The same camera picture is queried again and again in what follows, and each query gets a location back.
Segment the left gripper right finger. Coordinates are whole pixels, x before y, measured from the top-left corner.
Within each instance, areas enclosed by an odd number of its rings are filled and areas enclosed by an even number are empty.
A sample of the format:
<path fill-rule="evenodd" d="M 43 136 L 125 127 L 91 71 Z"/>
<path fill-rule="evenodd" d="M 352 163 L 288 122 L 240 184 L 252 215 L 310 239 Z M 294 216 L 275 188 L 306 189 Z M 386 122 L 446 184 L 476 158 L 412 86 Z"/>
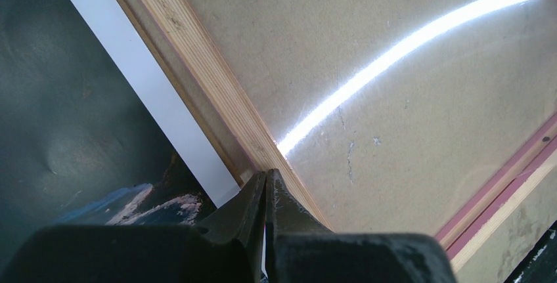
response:
<path fill-rule="evenodd" d="M 425 234 L 335 233 L 266 172 L 270 282 L 456 282 L 445 250 Z"/>

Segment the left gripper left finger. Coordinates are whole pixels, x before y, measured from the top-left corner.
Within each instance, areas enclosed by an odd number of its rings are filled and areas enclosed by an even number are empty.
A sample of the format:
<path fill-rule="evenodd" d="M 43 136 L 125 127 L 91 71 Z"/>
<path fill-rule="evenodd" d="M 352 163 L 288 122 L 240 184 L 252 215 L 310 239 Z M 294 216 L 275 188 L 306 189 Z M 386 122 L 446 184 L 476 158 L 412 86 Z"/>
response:
<path fill-rule="evenodd" d="M 265 180 L 244 188 L 201 223 L 60 225 L 36 232 L 2 282 L 259 282 Z"/>

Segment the seascape photo print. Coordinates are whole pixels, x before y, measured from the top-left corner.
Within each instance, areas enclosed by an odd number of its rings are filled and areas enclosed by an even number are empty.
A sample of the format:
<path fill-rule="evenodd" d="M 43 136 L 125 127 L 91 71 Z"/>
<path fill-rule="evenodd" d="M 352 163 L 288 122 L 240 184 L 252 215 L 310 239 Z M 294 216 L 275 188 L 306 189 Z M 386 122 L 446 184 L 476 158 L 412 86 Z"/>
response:
<path fill-rule="evenodd" d="M 116 0 L 1 0 L 1 266 L 53 224 L 194 224 L 240 185 Z"/>

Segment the pink picture frame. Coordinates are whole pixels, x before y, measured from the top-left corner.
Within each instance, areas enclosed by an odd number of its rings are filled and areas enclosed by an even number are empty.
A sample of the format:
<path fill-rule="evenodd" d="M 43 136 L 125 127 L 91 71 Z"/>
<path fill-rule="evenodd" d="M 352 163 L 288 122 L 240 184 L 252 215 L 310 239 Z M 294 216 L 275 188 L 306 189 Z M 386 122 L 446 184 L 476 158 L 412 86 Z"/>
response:
<path fill-rule="evenodd" d="M 556 0 L 117 0 L 238 183 L 504 279 L 555 219 Z"/>

